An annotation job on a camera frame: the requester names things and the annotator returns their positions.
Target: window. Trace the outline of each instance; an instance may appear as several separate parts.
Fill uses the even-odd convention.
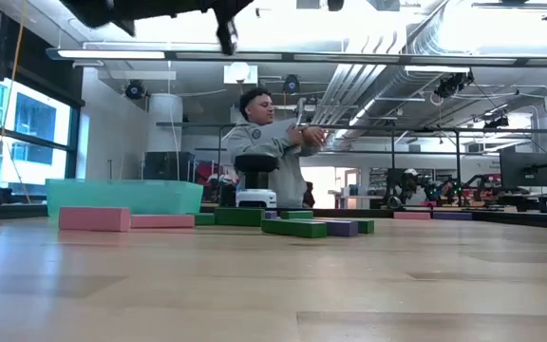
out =
[[[5,118],[8,130],[66,145],[70,114],[70,106],[28,86],[9,79],[0,82],[0,127]]]
[[[10,137],[3,138],[3,143],[0,136],[1,188],[11,188],[13,194],[23,195],[24,184],[29,195],[45,195],[46,179],[65,177],[66,151]]]

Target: plastic container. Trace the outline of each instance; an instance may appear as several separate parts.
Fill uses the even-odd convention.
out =
[[[127,207],[130,214],[196,214],[203,186],[176,180],[46,180],[47,213],[61,206]]]

